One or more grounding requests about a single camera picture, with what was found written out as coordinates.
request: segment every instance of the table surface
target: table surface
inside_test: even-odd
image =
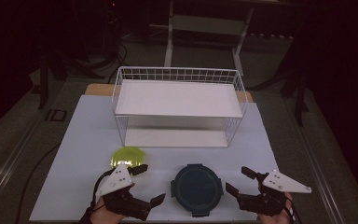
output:
[[[112,153],[122,147],[111,111],[113,85],[92,84],[76,107],[60,150],[39,194],[32,221],[76,221],[90,204],[98,176],[110,167]],[[225,193],[208,217],[192,217],[171,197],[170,183],[188,164],[202,163],[241,193],[258,194],[257,182],[241,173],[246,165],[258,172],[277,169],[256,104],[250,103],[236,136],[226,148],[142,148],[149,169],[133,178],[135,198],[148,201],[161,193],[167,196],[154,208],[151,222],[232,222],[255,220],[256,214],[241,211],[237,201]],[[136,221],[126,218],[124,221]]]

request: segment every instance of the cable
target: cable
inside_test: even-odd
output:
[[[107,84],[110,84],[110,80],[112,79],[112,77],[115,75],[116,71],[118,70],[119,67],[121,67],[121,65],[124,63],[124,61],[126,60],[127,58],[127,48],[119,43],[119,45],[124,49],[124,56],[122,58],[122,60],[119,59],[119,57],[117,57],[117,60],[118,60],[118,65],[117,67],[115,68],[115,70],[112,72],[112,74],[110,75],[110,77],[107,79]]]
[[[287,213],[287,215],[289,216],[290,220],[289,223],[290,224],[294,224],[295,220],[293,219],[293,215],[290,213],[289,209],[287,209],[286,206],[283,207],[283,210]]]
[[[19,203],[19,208],[17,210],[17,215],[16,215],[16,221],[14,222],[15,224],[18,224],[20,221],[20,214],[21,214],[21,208],[22,208],[22,202],[24,201],[24,197],[25,197],[25,192],[28,188],[28,184],[30,183],[31,177],[34,174],[34,171],[36,170],[36,168],[39,166],[39,164],[42,162],[42,160],[44,160],[46,158],[46,156],[48,156],[48,154],[50,154],[52,151],[54,151],[55,149],[57,149],[59,146],[61,145],[61,143],[59,143],[57,146],[53,147],[52,149],[50,149],[42,158],[40,158],[40,160],[37,162],[37,164],[34,166],[33,170],[31,171],[30,175],[27,178],[27,181],[25,182],[25,186],[22,189],[22,193],[21,193],[21,198],[20,198],[20,203]]]
[[[293,213],[294,213],[295,217],[298,219],[298,222],[299,222],[300,224],[302,224],[303,222],[302,222],[302,220],[301,220],[301,217],[298,215],[298,212],[297,212],[297,210],[296,210],[296,208],[295,208],[295,204],[294,204],[293,201],[290,200],[288,197],[286,197],[286,199],[289,200],[289,202],[292,204]]]

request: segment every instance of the metal frame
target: metal frame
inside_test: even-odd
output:
[[[239,37],[238,44],[232,49],[232,57],[235,69],[238,70],[243,77],[243,70],[240,58],[243,41],[246,37],[251,18],[255,9],[251,7],[247,12],[246,21],[222,20],[214,18],[202,18],[194,16],[175,15],[173,13],[173,0],[170,1],[170,17],[168,20],[168,44],[165,53],[165,67],[171,67],[173,54],[173,30],[186,30],[204,33],[237,35]]]

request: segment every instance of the black round lid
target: black round lid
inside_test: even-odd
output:
[[[207,217],[220,202],[222,182],[202,164],[189,164],[171,182],[171,195],[192,217]]]

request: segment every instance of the wire mesh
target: wire mesh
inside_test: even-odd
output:
[[[121,85],[124,79],[231,84],[237,94],[242,116],[244,116],[246,112],[248,99],[245,93],[245,88],[243,87],[241,75],[237,70],[215,68],[122,66],[117,70],[117,78],[112,101],[113,112],[115,114],[118,131],[123,145],[125,145],[128,117],[117,116],[116,109],[121,91]],[[224,119],[227,145],[229,145],[233,139],[240,123],[241,119]]]

